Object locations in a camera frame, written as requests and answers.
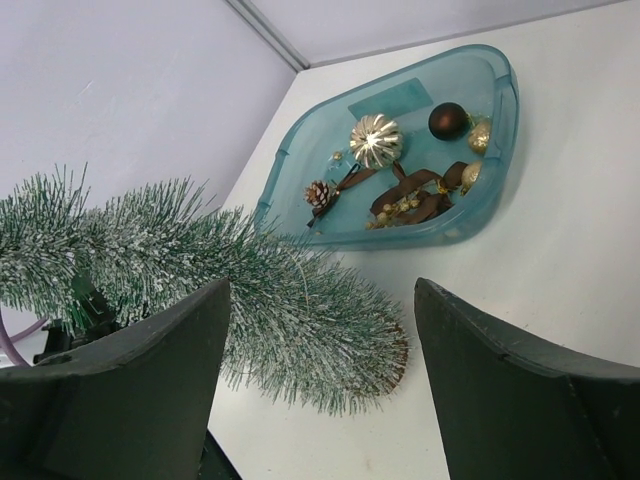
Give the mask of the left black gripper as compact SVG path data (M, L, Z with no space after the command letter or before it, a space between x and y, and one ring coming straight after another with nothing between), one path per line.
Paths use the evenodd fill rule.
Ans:
M70 317L48 321L41 328L47 337L44 350L33 356L35 364L120 329L115 313L90 279L74 279L72 288L75 302L70 307Z

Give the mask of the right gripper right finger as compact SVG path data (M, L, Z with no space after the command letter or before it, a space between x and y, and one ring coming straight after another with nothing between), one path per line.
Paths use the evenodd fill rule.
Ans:
M453 479L635 479L639 371L419 279L414 314Z

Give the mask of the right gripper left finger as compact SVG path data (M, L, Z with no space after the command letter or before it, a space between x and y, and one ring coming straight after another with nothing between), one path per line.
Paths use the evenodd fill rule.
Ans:
M208 430L230 322L217 280L167 310L1 372L5 479L227 479Z

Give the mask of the small frosted christmas tree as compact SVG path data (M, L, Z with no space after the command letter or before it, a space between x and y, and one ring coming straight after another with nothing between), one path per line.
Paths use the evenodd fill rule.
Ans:
M82 177L37 174L1 201L1 302L69 318L74 279L90 279L121 327L216 279L230 285L223 373L274 400L330 415L377 406L400 384L409 339L400 307L329 253L239 209L210 211L173 179L87 205Z

